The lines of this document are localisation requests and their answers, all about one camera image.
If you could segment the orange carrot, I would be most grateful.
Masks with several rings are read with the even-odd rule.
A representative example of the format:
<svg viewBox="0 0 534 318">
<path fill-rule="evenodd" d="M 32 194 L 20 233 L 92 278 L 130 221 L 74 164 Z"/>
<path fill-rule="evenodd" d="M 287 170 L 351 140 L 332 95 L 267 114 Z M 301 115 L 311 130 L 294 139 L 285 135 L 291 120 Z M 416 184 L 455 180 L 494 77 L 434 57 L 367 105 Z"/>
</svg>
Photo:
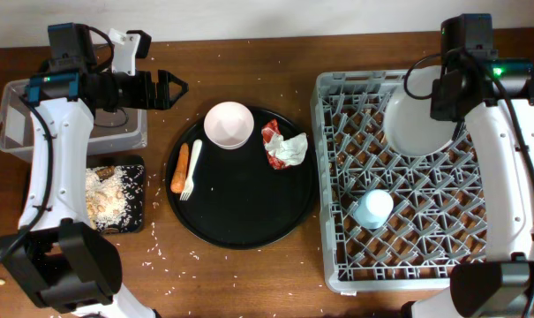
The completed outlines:
<svg viewBox="0 0 534 318">
<path fill-rule="evenodd" d="M 177 166 L 173 173 L 170 190 L 172 193 L 181 193 L 184 190 L 188 172 L 190 149 L 187 143 L 183 143 L 178 153 Z"/>
</svg>

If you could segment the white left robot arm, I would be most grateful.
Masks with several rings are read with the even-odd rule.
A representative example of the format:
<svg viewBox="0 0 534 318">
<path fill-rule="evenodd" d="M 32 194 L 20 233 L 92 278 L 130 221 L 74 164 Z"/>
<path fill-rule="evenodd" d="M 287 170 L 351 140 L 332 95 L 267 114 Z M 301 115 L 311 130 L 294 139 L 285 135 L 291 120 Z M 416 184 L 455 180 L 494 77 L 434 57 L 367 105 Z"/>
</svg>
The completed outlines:
<svg viewBox="0 0 534 318">
<path fill-rule="evenodd" d="M 65 23 L 48 29 L 51 56 L 20 96 L 34 129 L 30 183 L 18 230 L 0 238 L 5 268 L 39 308 L 78 317 L 154 317 L 124 286 L 116 247 L 91 226 L 86 208 L 86 153 L 97 110 L 168 110 L 169 91 L 186 82 L 170 72 L 140 71 L 151 37 L 109 31 L 99 62 L 97 29 Z"/>
</svg>

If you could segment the white round plate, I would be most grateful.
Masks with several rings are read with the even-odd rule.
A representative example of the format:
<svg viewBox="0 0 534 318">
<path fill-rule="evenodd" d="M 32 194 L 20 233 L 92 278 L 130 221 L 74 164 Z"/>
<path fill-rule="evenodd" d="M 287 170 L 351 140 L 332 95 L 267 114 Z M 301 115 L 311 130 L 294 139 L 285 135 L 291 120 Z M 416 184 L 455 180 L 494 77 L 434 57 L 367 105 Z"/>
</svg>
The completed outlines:
<svg viewBox="0 0 534 318">
<path fill-rule="evenodd" d="M 440 152 L 454 141 L 461 126 L 431 118 L 431 100 L 416 100 L 401 84 L 385 108 L 383 131 L 398 154 L 420 157 Z"/>
</svg>

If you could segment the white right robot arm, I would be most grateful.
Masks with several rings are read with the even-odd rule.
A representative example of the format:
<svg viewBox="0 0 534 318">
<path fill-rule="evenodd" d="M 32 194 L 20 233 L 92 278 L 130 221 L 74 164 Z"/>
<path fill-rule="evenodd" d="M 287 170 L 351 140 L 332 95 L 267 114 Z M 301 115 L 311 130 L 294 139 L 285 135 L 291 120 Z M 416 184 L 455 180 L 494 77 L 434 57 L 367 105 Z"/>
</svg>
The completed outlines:
<svg viewBox="0 0 534 318">
<path fill-rule="evenodd" d="M 502 58 L 488 13 L 441 25 L 431 118 L 465 124 L 487 213 L 486 259 L 455 266 L 449 286 L 405 317 L 534 317 L 534 66 Z"/>
</svg>

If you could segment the pink bowl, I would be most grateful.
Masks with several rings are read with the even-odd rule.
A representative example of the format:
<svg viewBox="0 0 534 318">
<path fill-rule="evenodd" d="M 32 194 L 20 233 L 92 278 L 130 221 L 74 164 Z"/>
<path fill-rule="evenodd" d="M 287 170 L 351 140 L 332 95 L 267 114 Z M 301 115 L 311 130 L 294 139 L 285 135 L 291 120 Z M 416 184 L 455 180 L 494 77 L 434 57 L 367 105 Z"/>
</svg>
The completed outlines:
<svg viewBox="0 0 534 318">
<path fill-rule="evenodd" d="M 204 118 L 207 138 L 227 150 L 242 147 L 251 137 L 253 129 L 253 114 L 239 102 L 220 102 Z"/>
</svg>

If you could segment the white tissue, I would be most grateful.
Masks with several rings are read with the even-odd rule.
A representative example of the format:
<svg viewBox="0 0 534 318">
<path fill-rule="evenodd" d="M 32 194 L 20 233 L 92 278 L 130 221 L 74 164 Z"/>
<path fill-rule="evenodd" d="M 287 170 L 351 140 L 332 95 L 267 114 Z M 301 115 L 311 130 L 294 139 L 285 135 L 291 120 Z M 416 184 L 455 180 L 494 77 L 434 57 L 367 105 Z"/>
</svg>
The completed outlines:
<svg viewBox="0 0 534 318">
<path fill-rule="evenodd" d="M 282 135 L 275 133 L 264 147 L 269 163 L 275 170 L 298 166 L 305 159 L 308 149 L 307 135 L 303 132 L 285 140 Z"/>
</svg>

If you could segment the light blue plastic cup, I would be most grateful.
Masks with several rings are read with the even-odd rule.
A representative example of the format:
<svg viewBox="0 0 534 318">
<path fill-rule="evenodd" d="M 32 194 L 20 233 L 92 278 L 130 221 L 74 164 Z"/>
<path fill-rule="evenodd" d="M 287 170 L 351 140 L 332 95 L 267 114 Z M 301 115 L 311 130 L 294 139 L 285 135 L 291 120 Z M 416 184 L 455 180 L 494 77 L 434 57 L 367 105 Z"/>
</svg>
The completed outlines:
<svg viewBox="0 0 534 318">
<path fill-rule="evenodd" d="M 383 226 L 394 208 L 392 196 L 380 189 L 366 192 L 357 202 L 354 220 L 362 227 L 375 230 Z"/>
</svg>

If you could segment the red snack wrapper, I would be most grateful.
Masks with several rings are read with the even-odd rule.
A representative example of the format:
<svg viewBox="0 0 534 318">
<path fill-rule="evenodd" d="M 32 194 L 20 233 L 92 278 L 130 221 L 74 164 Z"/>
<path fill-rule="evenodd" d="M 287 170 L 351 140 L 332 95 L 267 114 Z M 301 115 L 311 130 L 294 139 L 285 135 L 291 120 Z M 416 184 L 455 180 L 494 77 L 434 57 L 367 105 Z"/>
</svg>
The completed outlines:
<svg viewBox="0 0 534 318">
<path fill-rule="evenodd" d="M 286 169 L 289 166 L 284 158 L 286 145 L 279 131 L 277 120 L 272 119 L 264 125 L 261 129 L 261 135 L 270 166 L 275 170 Z"/>
</svg>

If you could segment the white plastic fork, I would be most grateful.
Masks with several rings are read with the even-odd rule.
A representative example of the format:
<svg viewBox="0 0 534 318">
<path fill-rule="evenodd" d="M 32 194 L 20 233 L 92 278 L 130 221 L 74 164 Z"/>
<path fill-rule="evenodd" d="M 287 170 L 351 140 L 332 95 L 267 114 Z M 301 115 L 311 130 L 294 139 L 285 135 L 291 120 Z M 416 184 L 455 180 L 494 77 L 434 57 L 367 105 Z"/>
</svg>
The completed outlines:
<svg viewBox="0 0 534 318">
<path fill-rule="evenodd" d="M 192 144 L 192 152 L 191 152 L 191 157 L 189 161 L 186 181 L 184 184 L 184 190 L 182 191 L 180 195 L 181 201 L 187 201 L 190 198 L 192 191 L 194 189 L 193 174 L 195 172 L 196 165 L 199 160 L 201 149 L 202 149 L 202 140 L 195 140 Z"/>
</svg>

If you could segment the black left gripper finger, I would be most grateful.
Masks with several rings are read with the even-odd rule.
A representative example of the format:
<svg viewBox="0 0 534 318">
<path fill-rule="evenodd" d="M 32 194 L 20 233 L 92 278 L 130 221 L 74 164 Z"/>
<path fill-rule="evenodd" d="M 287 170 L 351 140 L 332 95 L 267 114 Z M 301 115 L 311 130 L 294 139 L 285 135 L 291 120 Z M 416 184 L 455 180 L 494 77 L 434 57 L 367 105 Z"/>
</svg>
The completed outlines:
<svg viewBox="0 0 534 318">
<path fill-rule="evenodd" d="M 171 72 L 168 73 L 168 82 L 173 83 L 180 88 L 180 90 L 174 94 L 172 94 L 172 91 L 169 91 L 171 93 L 170 95 L 171 100 L 179 100 L 189 91 L 189 84 L 185 82 L 184 80 L 179 79 L 176 75 L 172 74 Z"/>
<path fill-rule="evenodd" d="M 171 96 L 166 104 L 165 104 L 165 110 L 170 110 L 176 103 L 177 101 L 181 98 L 182 96 L 181 95 L 174 95 L 174 96 Z"/>
</svg>

